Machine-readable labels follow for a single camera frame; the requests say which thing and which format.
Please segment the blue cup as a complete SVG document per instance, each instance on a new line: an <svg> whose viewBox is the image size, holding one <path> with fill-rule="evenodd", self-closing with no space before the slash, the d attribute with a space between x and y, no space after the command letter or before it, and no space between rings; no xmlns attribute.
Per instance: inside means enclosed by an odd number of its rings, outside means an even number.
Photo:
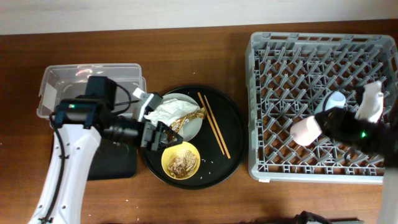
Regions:
<svg viewBox="0 0 398 224"><path fill-rule="evenodd" d="M327 111L331 108L344 108L346 97L339 91L331 91L328 93L315 108L314 114Z"/></svg>

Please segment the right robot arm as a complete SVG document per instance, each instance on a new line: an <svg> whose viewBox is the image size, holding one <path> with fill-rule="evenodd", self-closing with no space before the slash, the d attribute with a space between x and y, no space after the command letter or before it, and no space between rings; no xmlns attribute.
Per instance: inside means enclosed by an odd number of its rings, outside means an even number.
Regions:
<svg viewBox="0 0 398 224"><path fill-rule="evenodd" d="M384 158L381 211L378 223L397 223L397 103L389 113L388 123L356 119L341 108L315 115L322 133L354 150Z"/></svg>

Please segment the food scraps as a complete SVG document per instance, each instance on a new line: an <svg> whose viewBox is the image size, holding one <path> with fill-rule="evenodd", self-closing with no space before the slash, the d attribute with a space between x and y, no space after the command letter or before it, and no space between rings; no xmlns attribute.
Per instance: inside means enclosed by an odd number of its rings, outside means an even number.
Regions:
<svg viewBox="0 0 398 224"><path fill-rule="evenodd" d="M191 151L173 153L167 163L167 171L174 179L186 179L195 172L198 163L198 157Z"/></svg>

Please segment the pink cup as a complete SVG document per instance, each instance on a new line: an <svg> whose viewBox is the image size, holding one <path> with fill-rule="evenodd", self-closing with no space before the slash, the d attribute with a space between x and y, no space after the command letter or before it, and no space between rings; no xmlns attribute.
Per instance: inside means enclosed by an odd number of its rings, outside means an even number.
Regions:
<svg viewBox="0 0 398 224"><path fill-rule="evenodd" d="M309 146L321 133L322 130L314 116L295 123L290 129L293 140L301 146Z"/></svg>

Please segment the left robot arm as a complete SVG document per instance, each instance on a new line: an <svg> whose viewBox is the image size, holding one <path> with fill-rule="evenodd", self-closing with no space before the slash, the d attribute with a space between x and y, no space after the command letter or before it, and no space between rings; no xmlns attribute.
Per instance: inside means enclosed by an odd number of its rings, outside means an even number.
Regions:
<svg viewBox="0 0 398 224"><path fill-rule="evenodd" d="M31 223L79 223L91 163L102 140L130 144L146 151L163 151L183 143L183 137L162 122L153 125L145 114L162 97L136 88L128 93L141 103L137 118L115 111L120 84L103 76L88 79L84 95L64 99L50 114L53 150L45 184Z"/></svg>

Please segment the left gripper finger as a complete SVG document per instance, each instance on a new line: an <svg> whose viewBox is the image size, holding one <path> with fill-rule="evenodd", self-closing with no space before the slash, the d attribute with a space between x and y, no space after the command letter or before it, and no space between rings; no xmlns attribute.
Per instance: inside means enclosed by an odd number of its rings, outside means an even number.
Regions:
<svg viewBox="0 0 398 224"><path fill-rule="evenodd" d="M176 146L183 143L182 139L172 139L172 140L164 140L160 141L156 147L156 151L163 151L164 149L167 149L168 147Z"/></svg>
<svg viewBox="0 0 398 224"><path fill-rule="evenodd" d="M160 139L162 142L182 142L183 137L176 133L170 126L167 126L165 123L159 121L157 123L157 127L160 131Z"/></svg>

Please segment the white napkin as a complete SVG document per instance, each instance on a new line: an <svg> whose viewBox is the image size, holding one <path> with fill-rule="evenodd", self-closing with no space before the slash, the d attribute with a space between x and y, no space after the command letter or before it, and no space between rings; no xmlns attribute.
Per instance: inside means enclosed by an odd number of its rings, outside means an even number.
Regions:
<svg viewBox="0 0 398 224"><path fill-rule="evenodd" d="M174 121L199 109L200 107L198 105L174 98L162 102L154 111L144 117L151 121L154 126L156 126L159 121L170 126Z"/></svg>

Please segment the brown coffee sachet wrapper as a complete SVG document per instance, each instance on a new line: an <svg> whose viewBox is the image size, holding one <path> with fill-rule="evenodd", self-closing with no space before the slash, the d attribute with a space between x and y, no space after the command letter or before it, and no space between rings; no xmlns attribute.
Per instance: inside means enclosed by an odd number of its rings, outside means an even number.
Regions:
<svg viewBox="0 0 398 224"><path fill-rule="evenodd" d="M204 119L205 115L206 109L200 108L199 110L186 114L185 116L175 120L170 127L177 133L183 128L184 124L189 123L191 120L196 118Z"/></svg>

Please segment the yellow bowl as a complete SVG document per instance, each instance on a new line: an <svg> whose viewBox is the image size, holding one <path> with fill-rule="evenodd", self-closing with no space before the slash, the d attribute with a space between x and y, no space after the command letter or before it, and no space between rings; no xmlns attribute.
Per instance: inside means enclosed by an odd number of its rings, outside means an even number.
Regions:
<svg viewBox="0 0 398 224"><path fill-rule="evenodd" d="M200 153L198 152L198 149L193 144L190 144L189 142L185 142L184 141L183 143L181 143L179 145L168 147L162 153L161 165L162 165L162 168L163 168L164 172L167 174L167 176L171 177L170 174L167 171L167 163L168 163L171 155L173 153L181 154L181 153L183 153L185 151L191 151L199 159L198 167L196 168L195 172L190 177L188 177L186 179L191 178L198 171L199 166L200 166L200 161L201 161Z"/></svg>

